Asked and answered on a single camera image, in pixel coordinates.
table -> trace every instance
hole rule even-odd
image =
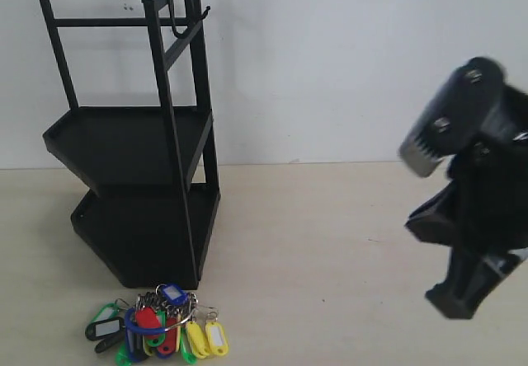
[[[423,298],[448,250],[403,224],[443,175],[420,180],[399,162],[221,167],[196,294],[219,308],[230,353],[197,364],[525,364],[525,266],[472,321],[447,321]],[[74,233],[69,215],[86,191],[62,169],[0,171],[2,365],[113,364],[84,328],[139,290],[122,288]]]

